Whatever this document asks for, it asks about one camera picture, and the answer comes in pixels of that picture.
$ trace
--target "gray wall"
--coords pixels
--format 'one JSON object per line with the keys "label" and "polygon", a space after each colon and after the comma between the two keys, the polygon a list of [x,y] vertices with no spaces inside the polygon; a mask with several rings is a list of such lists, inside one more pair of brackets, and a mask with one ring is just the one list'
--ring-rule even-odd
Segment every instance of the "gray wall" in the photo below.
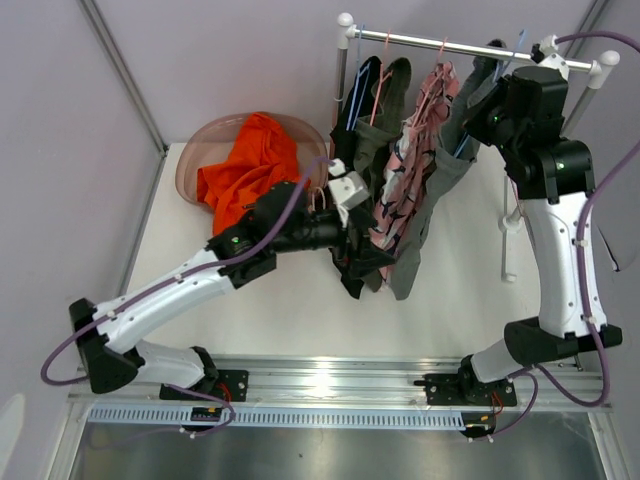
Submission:
{"label": "gray wall", "polygon": [[[99,0],[132,73],[167,141],[186,141],[232,113],[298,116],[328,136],[336,56],[336,18],[350,12],[370,29],[483,44],[502,37],[573,32],[591,0]],[[363,56],[381,54],[364,42]],[[355,42],[351,42],[351,68]],[[408,56],[414,92],[435,52],[391,47]],[[470,60],[456,68],[469,73]]]}
{"label": "gray wall", "polygon": [[[71,301],[116,293],[158,157],[74,1],[0,2],[0,63],[0,409],[26,396],[5,474],[26,480],[67,395],[40,366],[71,333]],[[77,364],[66,352],[55,376]]]}
{"label": "gray wall", "polygon": [[[614,0],[602,19],[599,29],[613,30],[638,37],[640,2]],[[591,148],[596,176],[602,177],[640,139],[640,55],[611,40],[590,40],[583,58],[597,58],[606,49],[616,49],[622,59],[619,67],[598,93],[574,137]],[[628,450],[634,452],[640,444],[640,403],[638,366],[640,365],[640,158],[636,158],[624,173],[605,192],[594,211],[596,225],[609,243],[621,271],[614,273],[611,262],[598,259],[598,282],[604,287],[601,297],[609,322],[624,329],[624,344],[609,353],[613,395],[620,430]],[[640,472],[637,455],[630,457]]]}

